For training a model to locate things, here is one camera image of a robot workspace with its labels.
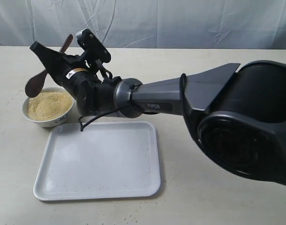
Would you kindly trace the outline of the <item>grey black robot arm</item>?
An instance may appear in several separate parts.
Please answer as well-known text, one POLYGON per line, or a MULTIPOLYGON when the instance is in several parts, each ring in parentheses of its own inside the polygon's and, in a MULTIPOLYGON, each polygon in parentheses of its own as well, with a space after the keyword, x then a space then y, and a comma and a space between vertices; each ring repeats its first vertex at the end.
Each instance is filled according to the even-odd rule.
POLYGON ((237 176, 286 186, 286 64, 228 63, 195 75, 143 84, 114 77, 111 56, 83 44, 67 55, 34 42, 52 79, 76 100, 81 117, 184 118, 190 136, 214 163, 237 176))

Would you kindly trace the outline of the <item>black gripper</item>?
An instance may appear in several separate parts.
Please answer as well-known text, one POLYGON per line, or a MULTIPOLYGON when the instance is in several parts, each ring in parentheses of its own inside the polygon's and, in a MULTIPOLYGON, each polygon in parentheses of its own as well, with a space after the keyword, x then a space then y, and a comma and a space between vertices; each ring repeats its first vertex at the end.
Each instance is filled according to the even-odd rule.
POLYGON ((101 60, 56 52, 35 41, 30 50, 39 58, 48 74, 76 101, 82 116, 104 114, 116 109, 114 91, 121 77, 114 77, 101 60))

